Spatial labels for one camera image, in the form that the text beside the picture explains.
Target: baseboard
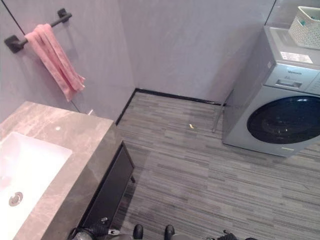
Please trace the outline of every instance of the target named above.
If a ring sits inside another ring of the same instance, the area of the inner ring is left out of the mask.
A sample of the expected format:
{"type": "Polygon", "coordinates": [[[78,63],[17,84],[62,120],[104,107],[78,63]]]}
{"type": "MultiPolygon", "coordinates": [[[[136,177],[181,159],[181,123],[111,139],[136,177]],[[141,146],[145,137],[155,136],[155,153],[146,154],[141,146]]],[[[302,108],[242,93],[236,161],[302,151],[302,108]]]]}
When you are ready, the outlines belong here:
{"type": "Polygon", "coordinates": [[[132,92],[132,95],[130,96],[128,102],[124,106],[121,114],[119,115],[118,119],[116,120],[115,124],[118,125],[121,118],[125,114],[129,104],[131,103],[132,98],[135,96],[136,93],[144,93],[144,94],[151,94],[151,95],[156,95],[156,96],[161,96],[161,97],[167,97],[167,98],[172,98],[172,99],[182,99],[182,100],[187,100],[187,101],[193,101],[197,103],[203,103],[203,104],[211,104],[211,105],[217,105],[220,106],[221,103],[217,103],[214,101],[209,101],[209,100],[203,100],[199,98],[194,98],[194,97],[189,97],[189,96],[180,96],[180,95],[175,95],[175,94],[170,94],[170,93],[164,93],[164,92],[159,92],[159,91],[152,91],[152,90],[147,90],[147,89],[142,89],[142,88],[135,88],[132,92]]]}
{"type": "Polygon", "coordinates": [[[129,97],[128,101],[126,102],[126,104],[125,104],[125,106],[124,106],[124,108],[123,108],[122,112],[120,113],[120,115],[119,115],[118,119],[115,121],[115,125],[118,125],[118,124],[119,124],[119,122],[120,122],[121,118],[122,118],[122,117],[123,117],[123,115],[125,114],[125,112],[126,112],[127,108],[129,107],[129,104],[131,103],[131,100],[134,98],[134,96],[135,96],[136,92],[137,92],[137,88],[135,88],[135,89],[133,90],[133,92],[132,92],[131,96],[129,97]]]}

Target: washing machine door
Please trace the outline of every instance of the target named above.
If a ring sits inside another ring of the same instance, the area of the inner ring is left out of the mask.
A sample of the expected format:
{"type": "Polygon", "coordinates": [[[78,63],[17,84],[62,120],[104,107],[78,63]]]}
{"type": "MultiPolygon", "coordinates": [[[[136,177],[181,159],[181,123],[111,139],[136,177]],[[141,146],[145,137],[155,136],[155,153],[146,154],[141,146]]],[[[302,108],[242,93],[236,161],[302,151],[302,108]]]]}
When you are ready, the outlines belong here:
{"type": "Polygon", "coordinates": [[[271,144],[293,144],[320,135],[320,98],[292,96],[261,106],[247,121],[256,139],[271,144]]]}

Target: laundry basket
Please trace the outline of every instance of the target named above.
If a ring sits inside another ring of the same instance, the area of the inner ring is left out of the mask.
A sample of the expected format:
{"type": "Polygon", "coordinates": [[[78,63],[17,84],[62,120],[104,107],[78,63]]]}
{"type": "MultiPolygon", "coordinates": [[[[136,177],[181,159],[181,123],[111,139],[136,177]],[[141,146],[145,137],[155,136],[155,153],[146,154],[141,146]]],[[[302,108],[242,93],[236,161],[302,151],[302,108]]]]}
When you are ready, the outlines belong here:
{"type": "Polygon", "coordinates": [[[298,6],[289,34],[300,47],[320,49],[320,8],[298,6]]]}

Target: black cabinet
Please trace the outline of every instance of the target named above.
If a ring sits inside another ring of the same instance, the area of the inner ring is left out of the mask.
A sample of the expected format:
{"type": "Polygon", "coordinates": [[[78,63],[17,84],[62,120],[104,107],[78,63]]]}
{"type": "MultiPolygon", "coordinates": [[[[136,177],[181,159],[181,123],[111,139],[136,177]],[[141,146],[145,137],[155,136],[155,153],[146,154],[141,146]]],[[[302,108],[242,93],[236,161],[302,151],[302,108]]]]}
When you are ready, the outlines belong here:
{"type": "Polygon", "coordinates": [[[108,218],[105,227],[110,227],[134,167],[128,150],[122,142],[80,221],[80,227],[89,228],[105,217],[108,218]]]}

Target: washing machine control panel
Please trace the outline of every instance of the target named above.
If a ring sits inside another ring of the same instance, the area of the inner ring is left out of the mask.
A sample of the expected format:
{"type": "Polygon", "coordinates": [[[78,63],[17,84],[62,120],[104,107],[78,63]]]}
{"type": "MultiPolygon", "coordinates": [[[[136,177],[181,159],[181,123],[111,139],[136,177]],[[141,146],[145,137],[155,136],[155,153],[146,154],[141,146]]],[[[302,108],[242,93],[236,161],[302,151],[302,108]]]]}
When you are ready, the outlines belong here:
{"type": "Polygon", "coordinates": [[[264,85],[320,95],[320,71],[276,64],[264,85]]]}

